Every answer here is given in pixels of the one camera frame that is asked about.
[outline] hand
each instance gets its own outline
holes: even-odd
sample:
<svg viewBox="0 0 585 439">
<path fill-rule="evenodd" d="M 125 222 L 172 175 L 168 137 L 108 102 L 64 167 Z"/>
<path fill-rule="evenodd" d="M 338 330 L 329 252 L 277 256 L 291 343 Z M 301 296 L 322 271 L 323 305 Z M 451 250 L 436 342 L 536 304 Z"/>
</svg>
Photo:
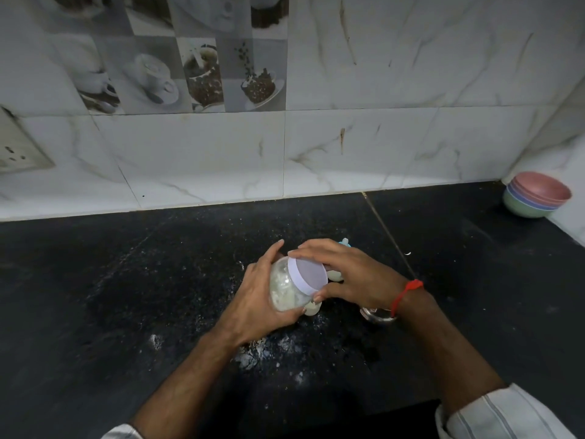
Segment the hand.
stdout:
<svg viewBox="0 0 585 439">
<path fill-rule="evenodd" d="M 340 297 L 365 308 L 389 309 L 408 282 L 391 267 L 375 261 L 357 248 L 330 239 L 306 241 L 298 249 L 289 251 L 289 256 L 321 262 L 341 272 L 343 284 L 328 283 L 313 295 L 314 302 Z"/>
<path fill-rule="evenodd" d="M 278 250 L 283 244 L 283 240 L 274 243 L 257 263 L 248 265 L 242 284 L 214 328 L 227 335 L 234 347 L 292 325 L 305 312 L 303 307 L 277 311 L 270 300 L 270 267 L 282 257 Z"/>
</svg>

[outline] red thread bracelet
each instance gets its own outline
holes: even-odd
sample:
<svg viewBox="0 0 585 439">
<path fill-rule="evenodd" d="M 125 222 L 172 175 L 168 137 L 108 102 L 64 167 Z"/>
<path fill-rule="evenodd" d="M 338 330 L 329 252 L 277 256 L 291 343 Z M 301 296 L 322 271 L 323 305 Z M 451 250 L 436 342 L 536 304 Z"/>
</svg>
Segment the red thread bracelet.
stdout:
<svg viewBox="0 0 585 439">
<path fill-rule="evenodd" d="M 423 283 L 418 279 L 411 280 L 410 282 L 406 283 L 404 290 L 398 296 L 396 296 L 394 302 L 392 302 L 392 306 L 390 307 L 390 317 L 395 317 L 396 308 L 398 308 L 400 301 L 408 291 L 416 290 L 417 288 L 421 288 L 422 286 L 424 286 Z"/>
</svg>

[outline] black countertop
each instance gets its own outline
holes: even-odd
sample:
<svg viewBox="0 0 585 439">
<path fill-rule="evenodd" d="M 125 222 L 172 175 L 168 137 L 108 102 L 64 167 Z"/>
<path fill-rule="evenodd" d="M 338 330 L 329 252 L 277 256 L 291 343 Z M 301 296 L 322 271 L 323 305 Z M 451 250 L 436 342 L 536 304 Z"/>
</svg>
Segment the black countertop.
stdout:
<svg viewBox="0 0 585 439">
<path fill-rule="evenodd" d="M 462 184 L 2 223 L 0 429 L 99 438 L 186 357 L 271 243 L 348 237 L 424 280 L 504 379 L 583 435 L 585 250 L 548 221 L 508 214 L 501 192 Z M 276 436 L 436 397 L 398 324 L 373 326 L 331 300 L 232 361 L 202 433 Z"/>
</svg>

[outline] white sleeve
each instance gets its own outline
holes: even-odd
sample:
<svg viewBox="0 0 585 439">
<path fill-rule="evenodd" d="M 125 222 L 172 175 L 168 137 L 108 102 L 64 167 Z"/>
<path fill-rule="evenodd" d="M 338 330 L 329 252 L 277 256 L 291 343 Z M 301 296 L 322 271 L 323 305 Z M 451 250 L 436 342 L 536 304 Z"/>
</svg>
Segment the white sleeve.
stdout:
<svg viewBox="0 0 585 439">
<path fill-rule="evenodd" d="M 492 391 L 452 415 L 435 413 L 441 439 L 568 439 L 575 436 L 546 406 L 519 386 Z"/>
<path fill-rule="evenodd" d="M 112 428 L 102 439 L 142 439 L 142 436 L 131 425 L 122 424 Z"/>
</svg>

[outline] forearm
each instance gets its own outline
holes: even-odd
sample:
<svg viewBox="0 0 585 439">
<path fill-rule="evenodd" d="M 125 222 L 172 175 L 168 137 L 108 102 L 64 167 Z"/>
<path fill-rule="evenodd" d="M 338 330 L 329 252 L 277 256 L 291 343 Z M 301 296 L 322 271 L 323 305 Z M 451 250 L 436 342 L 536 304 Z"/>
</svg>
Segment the forearm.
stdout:
<svg viewBox="0 0 585 439">
<path fill-rule="evenodd" d="M 192 437 L 201 406 L 235 353 L 229 335 L 214 328 L 136 413 L 132 425 L 144 439 Z"/>
<path fill-rule="evenodd" d="M 447 415 L 491 391 L 506 387 L 426 291 L 410 291 L 400 303 L 399 316 L 435 373 Z"/>
</svg>

